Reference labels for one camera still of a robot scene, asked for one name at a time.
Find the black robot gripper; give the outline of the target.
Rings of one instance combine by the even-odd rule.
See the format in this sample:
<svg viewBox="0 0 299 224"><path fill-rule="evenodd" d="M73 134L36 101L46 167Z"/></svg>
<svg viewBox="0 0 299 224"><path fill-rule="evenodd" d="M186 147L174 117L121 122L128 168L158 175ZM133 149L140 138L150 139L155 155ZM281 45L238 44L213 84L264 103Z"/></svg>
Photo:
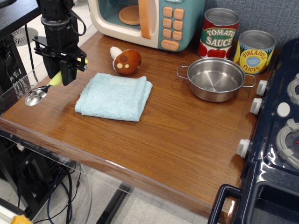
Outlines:
<svg viewBox="0 0 299 224"><path fill-rule="evenodd" d="M77 22L46 22L44 24L46 36L34 36L35 53L43 57L47 74L52 79L61 71L63 85L67 86L76 79L77 69L74 64L62 60L85 56L78 47L79 36Z"/></svg>

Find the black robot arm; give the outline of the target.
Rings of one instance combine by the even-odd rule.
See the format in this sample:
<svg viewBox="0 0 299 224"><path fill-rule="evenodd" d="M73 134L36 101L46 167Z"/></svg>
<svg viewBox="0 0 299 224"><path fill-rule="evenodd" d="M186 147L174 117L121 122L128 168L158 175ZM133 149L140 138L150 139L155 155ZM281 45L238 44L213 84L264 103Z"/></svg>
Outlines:
<svg viewBox="0 0 299 224"><path fill-rule="evenodd" d="M41 23L44 25L45 37L36 36L35 53L43 57L43 63L49 78L57 73L62 76L62 83L67 86L77 77L78 71L87 70L86 53L78 46L78 21L83 20L72 11L72 0L39 0Z"/></svg>

